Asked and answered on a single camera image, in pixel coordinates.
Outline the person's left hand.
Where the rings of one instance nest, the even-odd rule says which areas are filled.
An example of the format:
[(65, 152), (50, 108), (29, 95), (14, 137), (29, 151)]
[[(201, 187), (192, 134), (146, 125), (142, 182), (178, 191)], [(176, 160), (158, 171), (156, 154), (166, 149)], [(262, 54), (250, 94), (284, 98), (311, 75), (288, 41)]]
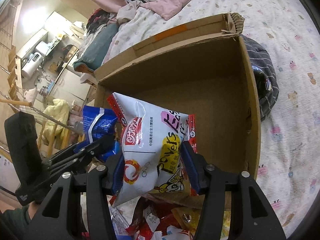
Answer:
[(40, 204), (37, 204), (37, 202), (33, 201), (28, 206), (28, 214), (29, 218), (33, 219), (35, 214), (37, 213), (38, 208), (40, 207)]

